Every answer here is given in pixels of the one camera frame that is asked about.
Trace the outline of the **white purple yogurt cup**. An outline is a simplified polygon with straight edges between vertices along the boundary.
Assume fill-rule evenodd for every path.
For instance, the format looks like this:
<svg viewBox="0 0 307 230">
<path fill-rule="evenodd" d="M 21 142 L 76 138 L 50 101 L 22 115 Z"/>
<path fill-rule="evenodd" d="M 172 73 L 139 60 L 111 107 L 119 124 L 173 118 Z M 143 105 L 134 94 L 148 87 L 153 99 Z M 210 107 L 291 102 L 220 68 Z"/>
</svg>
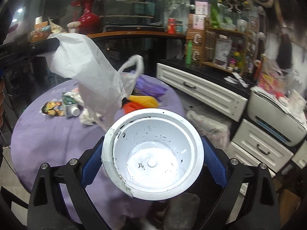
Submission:
<svg viewBox="0 0 307 230">
<path fill-rule="evenodd" d="M 105 172 L 118 189 L 152 201 L 170 199 L 191 187 L 204 157 L 194 126 L 160 108 L 119 118 L 106 132 L 101 154 Z"/>
</svg>

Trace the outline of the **white plastic bag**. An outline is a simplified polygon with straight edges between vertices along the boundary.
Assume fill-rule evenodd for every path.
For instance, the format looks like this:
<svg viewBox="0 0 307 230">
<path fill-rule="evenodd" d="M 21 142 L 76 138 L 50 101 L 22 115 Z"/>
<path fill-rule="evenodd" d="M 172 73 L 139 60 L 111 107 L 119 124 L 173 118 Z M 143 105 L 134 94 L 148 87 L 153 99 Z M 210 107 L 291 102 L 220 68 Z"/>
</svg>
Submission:
<svg viewBox="0 0 307 230">
<path fill-rule="evenodd" d="M 131 56 L 116 70 L 99 47 L 87 36 L 53 33 L 59 40 L 57 50 L 44 53 L 51 72 L 78 82 L 78 92 L 94 121 L 107 131 L 115 114 L 129 98 L 138 77 L 144 72 L 140 55 Z"/>
</svg>

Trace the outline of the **purple tissue pack wrapper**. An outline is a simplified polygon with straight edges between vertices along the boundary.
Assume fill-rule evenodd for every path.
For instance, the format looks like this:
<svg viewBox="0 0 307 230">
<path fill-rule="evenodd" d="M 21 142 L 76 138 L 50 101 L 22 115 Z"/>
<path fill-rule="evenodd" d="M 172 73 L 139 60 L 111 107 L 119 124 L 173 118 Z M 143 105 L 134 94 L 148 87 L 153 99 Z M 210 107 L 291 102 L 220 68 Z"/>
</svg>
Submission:
<svg viewBox="0 0 307 230">
<path fill-rule="evenodd" d="M 160 80 L 154 77 L 142 74 L 136 80 L 132 95 L 150 96 L 161 101 L 161 98 L 165 96 L 167 92 L 167 85 L 164 85 Z"/>
</svg>

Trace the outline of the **white drawer cabinet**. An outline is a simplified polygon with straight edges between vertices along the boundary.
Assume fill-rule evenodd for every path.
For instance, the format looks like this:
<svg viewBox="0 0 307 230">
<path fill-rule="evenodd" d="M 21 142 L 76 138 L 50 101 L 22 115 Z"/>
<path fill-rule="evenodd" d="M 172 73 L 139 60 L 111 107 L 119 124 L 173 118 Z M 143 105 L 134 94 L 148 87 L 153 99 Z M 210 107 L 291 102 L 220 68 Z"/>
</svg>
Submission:
<svg viewBox="0 0 307 230">
<path fill-rule="evenodd" d="M 306 137 L 296 146 L 287 146 L 247 114 L 251 88 L 232 84 L 225 75 L 208 67 L 186 66 L 176 60 L 157 63 L 157 78 L 211 107 L 238 124 L 226 152 L 246 165 L 265 163 L 272 174 L 293 161 L 306 166 Z"/>
</svg>

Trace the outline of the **crumpled white tissue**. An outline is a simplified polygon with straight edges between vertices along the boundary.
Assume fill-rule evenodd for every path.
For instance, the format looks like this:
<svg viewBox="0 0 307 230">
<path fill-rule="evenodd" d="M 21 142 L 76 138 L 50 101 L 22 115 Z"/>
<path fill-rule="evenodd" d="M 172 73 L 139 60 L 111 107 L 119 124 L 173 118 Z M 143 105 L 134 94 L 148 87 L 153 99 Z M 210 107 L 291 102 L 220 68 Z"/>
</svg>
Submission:
<svg viewBox="0 0 307 230">
<path fill-rule="evenodd" d="M 71 95 L 73 99 L 77 102 L 77 104 L 81 107 L 81 113 L 79 115 L 79 120 L 81 124 L 84 124 L 87 126 L 93 126 L 96 123 L 94 119 L 94 115 L 98 119 L 102 119 L 101 114 L 89 112 L 89 110 L 85 107 L 84 101 L 82 100 L 76 88 L 71 91 Z"/>
</svg>

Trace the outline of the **purple floral tablecloth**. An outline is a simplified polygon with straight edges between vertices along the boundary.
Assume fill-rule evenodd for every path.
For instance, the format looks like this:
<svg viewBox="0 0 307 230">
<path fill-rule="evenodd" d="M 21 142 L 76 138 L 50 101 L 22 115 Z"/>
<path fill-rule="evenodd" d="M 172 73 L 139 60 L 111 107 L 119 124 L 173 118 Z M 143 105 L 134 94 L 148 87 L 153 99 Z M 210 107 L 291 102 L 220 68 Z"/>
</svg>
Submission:
<svg viewBox="0 0 307 230">
<path fill-rule="evenodd" d="M 105 132 L 98 125 L 85 126 L 77 117 L 51 117 L 42 113 L 42 106 L 59 100 L 64 92 L 78 86 L 65 81 L 34 100 L 19 117 L 12 134 L 11 157 L 17 177 L 30 192 L 41 164 L 65 165 L 95 146 Z M 86 187 L 94 206 L 112 229 L 120 229 L 125 217 L 143 218 L 152 203 L 131 198 L 104 174 L 101 168 L 93 183 Z"/>
</svg>

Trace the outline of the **green white milk carton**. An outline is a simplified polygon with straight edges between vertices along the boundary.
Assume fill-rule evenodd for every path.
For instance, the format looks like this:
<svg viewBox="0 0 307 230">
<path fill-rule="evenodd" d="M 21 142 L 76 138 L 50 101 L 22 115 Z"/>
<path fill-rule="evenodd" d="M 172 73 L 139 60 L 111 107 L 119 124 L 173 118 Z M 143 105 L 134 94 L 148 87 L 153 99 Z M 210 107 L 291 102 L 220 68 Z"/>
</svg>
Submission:
<svg viewBox="0 0 307 230">
<path fill-rule="evenodd" d="M 83 109 L 83 100 L 78 93 L 63 93 L 61 99 L 66 117 L 71 118 L 80 116 Z"/>
</svg>

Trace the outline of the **brown snack wrapper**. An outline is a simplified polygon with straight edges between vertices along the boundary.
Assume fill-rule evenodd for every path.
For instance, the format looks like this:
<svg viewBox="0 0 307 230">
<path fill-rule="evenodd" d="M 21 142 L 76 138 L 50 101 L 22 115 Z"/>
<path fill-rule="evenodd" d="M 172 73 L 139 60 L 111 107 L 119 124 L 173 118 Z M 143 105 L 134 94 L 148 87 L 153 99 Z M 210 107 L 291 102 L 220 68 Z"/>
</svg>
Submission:
<svg viewBox="0 0 307 230">
<path fill-rule="evenodd" d="M 53 117 L 62 117 L 65 115 L 61 101 L 48 101 L 43 105 L 41 110 L 43 114 Z"/>
</svg>

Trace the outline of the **orange foam fruit net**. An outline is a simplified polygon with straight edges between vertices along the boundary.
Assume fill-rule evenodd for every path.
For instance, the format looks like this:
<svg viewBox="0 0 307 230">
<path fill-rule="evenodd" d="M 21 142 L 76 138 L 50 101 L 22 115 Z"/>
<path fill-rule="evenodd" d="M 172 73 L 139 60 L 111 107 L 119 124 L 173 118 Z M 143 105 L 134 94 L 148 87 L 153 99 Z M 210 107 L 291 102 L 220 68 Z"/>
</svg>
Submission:
<svg viewBox="0 0 307 230">
<path fill-rule="evenodd" d="M 125 113 L 125 114 L 128 114 L 128 113 L 131 113 L 131 112 L 136 111 L 136 110 L 142 110 L 142 109 L 144 109 L 145 107 L 142 106 L 142 105 L 139 104 L 139 103 L 130 101 L 130 102 L 127 102 L 126 104 L 124 104 L 124 105 L 122 106 L 122 108 L 123 108 L 123 110 L 124 110 L 124 113 Z"/>
</svg>

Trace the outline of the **red vase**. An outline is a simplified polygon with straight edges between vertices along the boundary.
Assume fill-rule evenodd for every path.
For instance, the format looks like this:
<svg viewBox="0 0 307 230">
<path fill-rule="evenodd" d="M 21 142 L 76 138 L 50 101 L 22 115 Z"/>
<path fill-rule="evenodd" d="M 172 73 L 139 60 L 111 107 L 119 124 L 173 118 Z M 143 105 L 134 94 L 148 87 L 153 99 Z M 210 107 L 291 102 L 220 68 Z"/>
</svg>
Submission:
<svg viewBox="0 0 307 230">
<path fill-rule="evenodd" d="M 93 34 L 100 29 L 100 18 L 92 12 L 94 0 L 75 0 L 71 2 L 71 6 L 77 7 L 83 5 L 83 14 L 78 19 L 81 34 Z"/>
</svg>

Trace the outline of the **white printer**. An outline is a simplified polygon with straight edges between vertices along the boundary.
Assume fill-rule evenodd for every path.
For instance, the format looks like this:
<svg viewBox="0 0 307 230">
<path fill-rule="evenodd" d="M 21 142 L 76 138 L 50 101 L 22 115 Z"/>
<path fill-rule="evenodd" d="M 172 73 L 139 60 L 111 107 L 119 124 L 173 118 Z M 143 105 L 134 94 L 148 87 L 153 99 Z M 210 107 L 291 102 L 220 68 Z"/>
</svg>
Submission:
<svg viewBox="0 0 307 230">
<path fill-rule="evenodd" d="M 306 116 L 303 110 L 288 108 L 288 98 L 277 99 L 259 86 L 251 88 L 247 114 L 287 146 L 296 146 L 306 137 Z"/>
</svg>

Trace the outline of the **yellow foam fruit net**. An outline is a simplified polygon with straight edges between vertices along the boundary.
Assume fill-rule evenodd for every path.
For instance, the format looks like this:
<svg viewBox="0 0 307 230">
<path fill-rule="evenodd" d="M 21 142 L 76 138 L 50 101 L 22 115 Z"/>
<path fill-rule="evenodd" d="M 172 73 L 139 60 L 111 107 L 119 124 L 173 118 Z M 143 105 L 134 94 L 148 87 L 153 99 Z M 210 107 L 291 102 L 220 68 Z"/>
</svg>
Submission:
<svg viewBox="0 0 307 230">
<path fill-rule="evenodd" d="M 131 95 L 129 100 L 142 105 L 145 108 L 157 108 L 159 106 L 158 100 L 151 96 L 135 96 Z"/>
</svg>

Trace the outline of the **wooden shelf rack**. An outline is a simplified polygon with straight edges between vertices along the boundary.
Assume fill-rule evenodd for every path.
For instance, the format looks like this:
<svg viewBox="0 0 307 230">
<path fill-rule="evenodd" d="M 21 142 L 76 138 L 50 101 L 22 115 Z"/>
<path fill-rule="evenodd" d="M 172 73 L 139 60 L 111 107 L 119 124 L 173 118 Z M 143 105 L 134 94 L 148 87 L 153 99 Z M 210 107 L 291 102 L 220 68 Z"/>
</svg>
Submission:
<svg viewBox="0 0 307 230">
<path fill-rule="evenodd" d="M 247 77 L 264 53 L 261 32 L 227 30 L 206 26 L 203 30 L 199 63 L 228 73 Z"/>
</svg>

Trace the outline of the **brown coffee box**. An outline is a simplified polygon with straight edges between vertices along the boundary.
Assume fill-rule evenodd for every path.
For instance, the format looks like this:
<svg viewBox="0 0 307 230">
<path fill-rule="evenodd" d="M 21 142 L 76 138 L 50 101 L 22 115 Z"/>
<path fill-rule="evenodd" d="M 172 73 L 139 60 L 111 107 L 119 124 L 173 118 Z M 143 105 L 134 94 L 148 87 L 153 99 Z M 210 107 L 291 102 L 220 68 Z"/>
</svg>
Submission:
<svg viewBox="0 0 307 230">
<path fill-rule="evenodd" d="M 188 29 L 186 32 L 186 46 L 189 41 L 192 41 L 192 57 L 191 61 L 200 63 L 203 57 L 203 46 L 205 43 L 205 31 L 198 29 Z"/>
</svg>

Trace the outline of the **red tin can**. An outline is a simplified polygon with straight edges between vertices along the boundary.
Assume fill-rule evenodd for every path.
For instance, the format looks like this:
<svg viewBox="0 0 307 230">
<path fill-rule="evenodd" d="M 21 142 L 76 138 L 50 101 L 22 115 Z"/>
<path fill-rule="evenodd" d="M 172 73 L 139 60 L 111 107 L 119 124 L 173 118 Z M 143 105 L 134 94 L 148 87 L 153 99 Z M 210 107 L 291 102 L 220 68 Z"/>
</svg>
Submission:
<svg viewBox="0 0 307 230">
<path fill-rule="evenodd" d="M 167 32 L 169 34 L 176 34 L 176 19 L 175 18 L 169 18 L 168 19 L 168 30 Z"/>
</svg>

